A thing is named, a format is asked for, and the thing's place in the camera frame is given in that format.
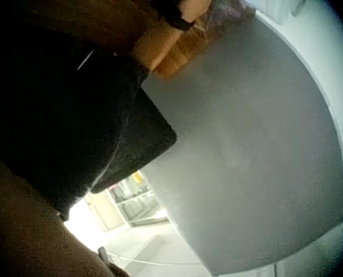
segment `wall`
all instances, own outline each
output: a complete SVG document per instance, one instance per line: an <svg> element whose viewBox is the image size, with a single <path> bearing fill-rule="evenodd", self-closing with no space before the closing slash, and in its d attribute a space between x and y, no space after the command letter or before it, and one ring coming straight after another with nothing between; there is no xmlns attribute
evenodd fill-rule
<svg viewBox="0 0 343 277"><path fill-rule="evenodd" d="M125 224L105 190L97 194L89 192L85 196L85 201L90 205L92 212L98 215L97 221L104 225L103 231L110 231Z"/></svg>
<svg viewBox="0 0 343 277"><path fill-rule="evenodd" d="M70 220L65 222L69 231L90 250L97 252L102 246L103 232L84 199L70 209Z"/></svg>
<svg viewBox="0 0 343 277"><path fill-rule="evenodd" d="M342 220L337 133L315 81L258 20L147 94L178 141L144 168L213 275L293 254Z"/></svg>
<svg viewBox="0 0 343 277"><path fill-rule="evenodd" d="M293 48L333 112L343 152L343 26L324 1L308 1L295 19L277 25L258 17ZM343 255L343 223L280 264L285 276L323 276Z"/></svg>

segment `dark clothing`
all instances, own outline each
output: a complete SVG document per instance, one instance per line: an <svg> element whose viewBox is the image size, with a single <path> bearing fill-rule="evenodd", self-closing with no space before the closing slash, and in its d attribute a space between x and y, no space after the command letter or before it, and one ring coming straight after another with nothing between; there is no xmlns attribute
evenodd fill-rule
<svg viewBox="0 0 343 277"><path fill-rule="evenodd" d="M65 214L111 163L148 69L24 24L0 51L0 159Z"/></svg>

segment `skin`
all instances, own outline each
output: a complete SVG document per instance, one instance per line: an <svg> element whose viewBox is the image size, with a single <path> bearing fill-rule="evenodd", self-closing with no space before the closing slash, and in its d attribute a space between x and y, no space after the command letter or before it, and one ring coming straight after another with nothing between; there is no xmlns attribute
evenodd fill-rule
<svg viewBox="0 0 343 277"><path fill-rule="evenodd" d="M183 18L193 22L210 2L182 1ZM182 33L161 21L140 38L130 55L152 70ZM56 210L1 161L0 259L9 276L113 276L98 255L66 229ZM126 276L111 269L116 276Z"/></svg>

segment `shelf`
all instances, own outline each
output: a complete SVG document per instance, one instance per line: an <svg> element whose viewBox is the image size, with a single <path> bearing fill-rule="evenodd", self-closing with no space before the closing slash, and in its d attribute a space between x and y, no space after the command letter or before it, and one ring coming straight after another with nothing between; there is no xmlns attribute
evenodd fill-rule
<svg viewBox="0 0 343 277"><path fill-rule="evenodd" d="M147 191L147 192L143 192L143 193L141 193L141 194L138 194L138 195L136 195L136 196L133 196L132 198L129 198L129 199L127 199L127 200L124 200L124 201L121 201L121 202L118 202L118 203L116 203L116 205L122 205L122 204L125 204L125 203L128 203L128 202L131 202L131 201L133 201L134 199L137 199L137 198L139 198L139 197L141 197L141 196L143 196L143 195L146 195L147 193L152 193L152 191L151 190L149 190L149 191Z"/></svg>

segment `white wall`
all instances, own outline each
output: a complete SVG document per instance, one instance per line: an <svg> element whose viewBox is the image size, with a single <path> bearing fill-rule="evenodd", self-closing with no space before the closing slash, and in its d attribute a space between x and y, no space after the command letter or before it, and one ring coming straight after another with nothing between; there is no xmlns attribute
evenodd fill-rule
<svg viewBox="0 0 343 277"><path fill-rule="evenodd" d="M276 30L304 62L333 112L343 150L343 26L325 1L310 0L295 19ZM343 223L280 264L287 277L323 276L343 254Z"/></svg>
<svg viewBox="0 0 343 277"><path fill-rule="evenodd" d="M97 252L103 242L103 232L84 199L70 209L69 216L64 223L67 229L86 247Z"/></svg>

